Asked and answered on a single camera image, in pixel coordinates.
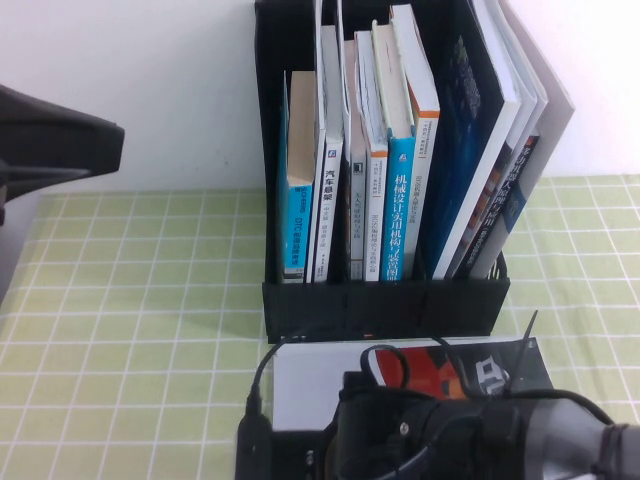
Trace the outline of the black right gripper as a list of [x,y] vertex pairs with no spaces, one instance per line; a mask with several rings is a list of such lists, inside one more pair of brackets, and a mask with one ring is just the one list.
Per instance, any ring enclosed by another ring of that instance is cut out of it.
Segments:
[[485,401],[439,400],[347,372],[320,431],[276,433],[275,479],[501,479]]

